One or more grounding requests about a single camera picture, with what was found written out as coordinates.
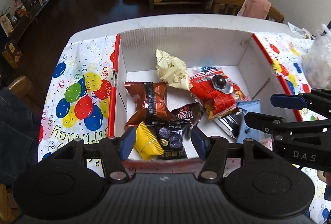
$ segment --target pink cloth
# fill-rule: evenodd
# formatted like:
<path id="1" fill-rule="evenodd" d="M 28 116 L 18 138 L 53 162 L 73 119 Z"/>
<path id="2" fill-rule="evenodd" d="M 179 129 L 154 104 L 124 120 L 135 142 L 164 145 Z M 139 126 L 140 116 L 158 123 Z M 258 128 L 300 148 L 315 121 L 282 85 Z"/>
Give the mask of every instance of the pink cloth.
<path id="1" fill-rule="evenodd" d="M 245 0 L 238 16 L 265 20 L 270 7 L 271 3 L 268 0 Z"/>

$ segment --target silver foil wrapper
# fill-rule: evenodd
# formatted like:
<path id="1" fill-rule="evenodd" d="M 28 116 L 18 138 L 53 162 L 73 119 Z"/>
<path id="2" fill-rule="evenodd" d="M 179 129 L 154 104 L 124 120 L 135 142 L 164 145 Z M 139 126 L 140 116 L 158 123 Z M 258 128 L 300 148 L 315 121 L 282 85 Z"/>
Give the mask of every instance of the silver foil wrapper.
<path id="1" fill-rule="evenodd" d="M 230 114 L 214 119 L 214 122 L 229 136 L 237 139 L 241 124 L 241 109 L 235 109 Z"/>

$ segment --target cardboard box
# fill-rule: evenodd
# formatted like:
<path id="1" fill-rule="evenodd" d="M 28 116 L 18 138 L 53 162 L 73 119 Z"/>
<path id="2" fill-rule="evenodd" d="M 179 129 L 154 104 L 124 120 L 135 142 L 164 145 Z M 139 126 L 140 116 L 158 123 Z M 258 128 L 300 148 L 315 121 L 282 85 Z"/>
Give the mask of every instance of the cardboard box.
<path id="1" fill-rule="evenodd" d="M 19 61 L 22 56 L 22 52 L 19 48 L 13 43 L 7 43 L 2 50 L 2 55 L 6 59 L 6 61 L 10 64 L 11 67 L 17 68 L 19 67 Z"/>
<path id="2" fill-rule="evenodd" d="M 273 107 L 274 93 L 290 94 L 282 77 L 276 76 L 271 59 L 254 34 L 213 28 L 148 28 L 120 33 L 115 44 L 114 72 L 117 78 L 110 101 L 109 135 L 121 136 L 124 125 L 135 113 L 135 103 L 127 93 L 125 81 L 161 81 L 156 73 L 156 49 L 161 49 L 185 61 L 190 75 L 195 67 L 222 66 L 251 99 L 261 100 L 261 112 L 297 121 L 298 113 Z M 167 107 L 171 111 L 194 100 L 189 91 L 168 87 Z M 204 113 L 198 127 L 207 135 L 227 138 L 215 122 Z M 198 157 L 191 141 L 184 141 L 187 156 Z M 132 150 L 129 159 L 140 159 Z"/>

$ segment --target green balloon print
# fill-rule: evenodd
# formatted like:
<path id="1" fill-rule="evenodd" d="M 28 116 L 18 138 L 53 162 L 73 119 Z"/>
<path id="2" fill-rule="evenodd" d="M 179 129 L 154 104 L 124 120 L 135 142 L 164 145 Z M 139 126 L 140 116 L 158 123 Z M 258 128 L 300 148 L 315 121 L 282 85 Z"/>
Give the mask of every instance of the green balloon print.
<path id="1" fill-rule="evenodd" d="M 80 96 L 82 87 L 79 83 L 74 83 L 67 88 L 66 93 L 64 94 L 67 102 L 76 102 Z"/>

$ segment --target white table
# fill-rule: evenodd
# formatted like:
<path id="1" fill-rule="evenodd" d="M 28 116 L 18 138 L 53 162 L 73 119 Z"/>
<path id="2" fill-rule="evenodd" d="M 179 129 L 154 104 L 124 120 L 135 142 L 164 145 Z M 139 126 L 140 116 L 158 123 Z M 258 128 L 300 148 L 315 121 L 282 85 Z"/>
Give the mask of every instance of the white table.
<path id="1" fill-rule="evenodd" d="M 248 32 L 285 33 L 300 38 L 286 24 L 278 22 L 219 14 L 176 14 L 122 20 L 96 26 L 75 33 L 69 42 L 116 35 L 121 32 L 152 27 L 206 27 Z"/>

